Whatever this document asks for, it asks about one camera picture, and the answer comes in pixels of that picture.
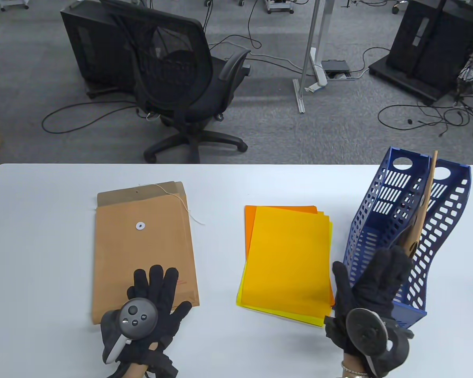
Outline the person's left hand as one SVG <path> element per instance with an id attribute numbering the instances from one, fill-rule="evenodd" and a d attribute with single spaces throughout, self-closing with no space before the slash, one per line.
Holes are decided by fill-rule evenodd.
<path id="1" fill-rule="evenodd" d="M 128 301 L 109 310 L 100 321 L 105 364 L 118 363 L 112 378 L 175 378 L 178 370 L 166 355 L 181 321 L 192 309 L 189 301 L 173 306 L 179 272 L 154 265 L 134 272 Z"/>

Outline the person's right hand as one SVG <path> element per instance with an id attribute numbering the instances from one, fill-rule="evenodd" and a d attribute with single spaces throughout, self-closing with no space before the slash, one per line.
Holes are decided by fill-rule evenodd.
<path id="1" fill-rule="evenodd" d="M 326 333 L 345 354 L 358 358 L 363 356 L 348 337 L 345 326 L 348 313 L 355 308 L 364 308 L 380 317 L 391 319 L 393 299 L 408 278 L 411 268 L 412 260 L 398 245 L 391 249 L 377 250 L 354 285 L 350 284 L 346 266 L 340 261 L 333 262 L 332 272 L 336 283 L 335 317 L 331 330 Z"/>

